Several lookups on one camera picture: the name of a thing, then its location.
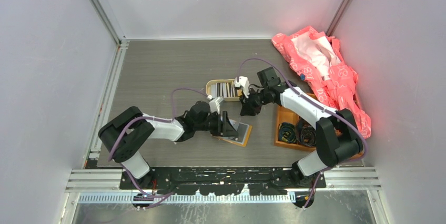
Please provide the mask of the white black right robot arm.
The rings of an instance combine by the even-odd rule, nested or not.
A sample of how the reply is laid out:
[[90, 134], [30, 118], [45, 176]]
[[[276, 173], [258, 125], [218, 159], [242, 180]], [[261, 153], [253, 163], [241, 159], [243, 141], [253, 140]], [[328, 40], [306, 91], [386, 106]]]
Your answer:
[[278, 77], [274, 67], [258, 72], [257, 76], [260, 81], [257, 90], [250, 88], [247, 77], [235, 78], [235, 88], [242, 91], [241, 116], [255, 116], [262, 106], [274, 103], [299, 115], [315, 129], [315, 150], [291, 166], [290, 176], [297, 187], [306, 187], [314, 174], [365, 150], [364, 138], [350, 110], [335, 110], [322, 104], [285, 77]]

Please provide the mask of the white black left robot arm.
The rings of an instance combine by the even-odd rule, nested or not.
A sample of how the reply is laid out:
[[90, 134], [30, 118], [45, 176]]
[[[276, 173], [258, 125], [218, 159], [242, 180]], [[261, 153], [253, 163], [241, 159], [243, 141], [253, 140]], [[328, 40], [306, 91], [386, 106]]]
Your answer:
[[211, 108], [205, 101], [196, 102], [182, 115], [158, 118], [144, 114], [131, 106], [104, 125], [98, 137], [109, 151], [109, 159], [121, 164], [133, 176], [133, 182], [141, 189], [151, 186], [154, 178], [148, 162], [139, 152], [148, 139], [166, 139], [183, 142], [198, 131], [207, 131], [215, 137], [238, 137], [227, 112]]

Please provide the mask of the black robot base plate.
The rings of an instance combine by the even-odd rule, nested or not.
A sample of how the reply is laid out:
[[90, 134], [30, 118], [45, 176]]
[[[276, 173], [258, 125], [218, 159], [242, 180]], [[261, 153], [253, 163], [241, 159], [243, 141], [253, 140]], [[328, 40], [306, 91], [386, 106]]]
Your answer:
[[324, 176], [294, 179], [289, 167], [155, 167], [136, 184], [161, 195], [284, 195], [289, 189], [325, 188]]

